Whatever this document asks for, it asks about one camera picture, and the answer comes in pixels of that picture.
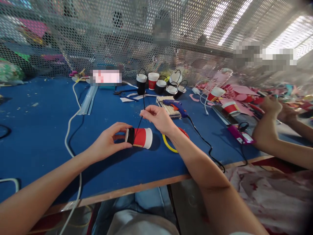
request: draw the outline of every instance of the blue jeans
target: blue jeans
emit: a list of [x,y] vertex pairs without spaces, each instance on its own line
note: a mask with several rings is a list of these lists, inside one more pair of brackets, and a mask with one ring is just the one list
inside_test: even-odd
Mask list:
[[162,186],[103,201],[92,229],[92,235],[107,234],[114,214],[123,210],[159,215],[176,225],[176,217],[167,187]]

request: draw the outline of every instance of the hot glue gun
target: hot glue gun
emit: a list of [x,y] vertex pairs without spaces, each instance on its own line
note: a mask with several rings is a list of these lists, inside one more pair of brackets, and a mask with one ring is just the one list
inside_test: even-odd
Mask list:
[[179,101],[176,101],[176,100],[162,100],[160,102],[165,104],[165,105],[172,106],[174,108],[174,110],[177,110],[182,115],[182,118],[188,117],[187,111],[183,109],[183,106],[182,106],[183,104],[180,103]]

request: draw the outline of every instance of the smartphone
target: smartphone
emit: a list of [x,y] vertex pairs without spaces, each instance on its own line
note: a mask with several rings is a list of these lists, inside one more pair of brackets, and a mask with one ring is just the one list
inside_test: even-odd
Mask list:
[[230,114],[228,114],[222,106],[213,105],[213,110],[217,113],[217,115],[222,119],[222,121],[226,125],[238,125],[238,122],[235,118],[233,118]]

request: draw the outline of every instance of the table edge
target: table edge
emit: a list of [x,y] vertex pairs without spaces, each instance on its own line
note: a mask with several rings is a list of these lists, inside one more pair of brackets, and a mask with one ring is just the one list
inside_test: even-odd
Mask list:
[[[265,159],[272,158],[272,157],[273,156],[271,156],[271,155],[260,156],[260,157],[256,157],[253,159],[249,159],[248,163],[258,162],[258,161],[265,160]],[[243,164],[245,164],[245,162],[241,161],[241,162],[235,162],[235,163],[227,164],[224,167],[225,167],[225,169],[229,169],[231,167],[237,167],[237,166],[240,166]],[[177,182],[187,180],[190,178],[191,178],[191,176],[189,174],[188,175],[179,175],[179,176],[175,176],[175,177],[171,177],[171,178],[166,178],[163,180],[153,181],[150,183],[139,184],[139,185],[131,186],[128,188],[118,189],[118,190],[108,192],[105,194],[83,198],[79,201],[77,207],[82,207],[82,206],[90,205],[93,203],[102,202],[102,201],[109,200],[112,198],[117,198],[117,197],[125,196],[128,194],[156,188],[156,187],[161,187],[161,186],[164,186],[167,184],[177,183]],[[67,203],[54,205],[46,211],[45,215],[50,215],[50,214],[55,214],[58,212],[70,210],[73,208],[74,203],[75,203],[75,201],[70,201]]]

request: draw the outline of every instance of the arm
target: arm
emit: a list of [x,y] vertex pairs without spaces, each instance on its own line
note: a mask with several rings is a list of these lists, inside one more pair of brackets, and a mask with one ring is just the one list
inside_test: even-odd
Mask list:
[[268,234],[217,165],[177,128],[164,108],[150,105],[140,115],[174,144],[200,188],[215,234]]
[[281,104],[277,100],[270,100],[267,97],[261,108],[265,114],[253,131],[252,136],[256,140],[254,146],[267,154],[312,170],[313,148],[278,139],[276,119],[282,109]]
[[278,114],[278,119],[290,126],[295,132],[313,143],[313,129],[297,120],[297,112],[288,105],[282,104],[282,110]]
[[2,202],[0,234],[26,234],[79,173],[121,149],[132,147],[130,143],[114,144],[114,140],[123,138],[115,134],[130,127],[125,123],[112,125],[86,151]]

